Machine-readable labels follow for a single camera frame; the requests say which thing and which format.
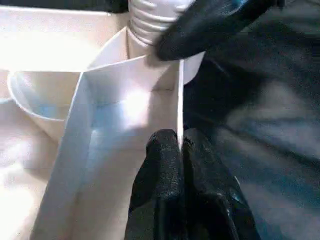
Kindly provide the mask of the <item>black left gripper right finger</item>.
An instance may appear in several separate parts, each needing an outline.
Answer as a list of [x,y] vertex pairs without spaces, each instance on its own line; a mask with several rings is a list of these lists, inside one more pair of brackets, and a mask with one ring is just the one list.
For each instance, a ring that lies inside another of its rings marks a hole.
[[187,129],[182,155],[189,239],[260,239],[238,180],[206,136],[195,128]]

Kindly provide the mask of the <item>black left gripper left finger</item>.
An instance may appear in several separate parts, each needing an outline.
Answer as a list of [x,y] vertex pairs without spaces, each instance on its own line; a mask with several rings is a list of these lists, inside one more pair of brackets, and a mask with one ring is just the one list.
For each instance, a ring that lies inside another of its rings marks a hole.
[[126,224],[128,240],[184,240],[183,165],[176,133],[161,129],[149,138],[134,179]]

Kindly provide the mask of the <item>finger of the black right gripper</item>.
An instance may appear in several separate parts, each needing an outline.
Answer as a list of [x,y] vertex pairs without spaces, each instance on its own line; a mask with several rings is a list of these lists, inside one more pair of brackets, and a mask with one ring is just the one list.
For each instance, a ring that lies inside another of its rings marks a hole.
[[241,32],[276,0],[196,0],[156,40],[162,61],[186,59]]

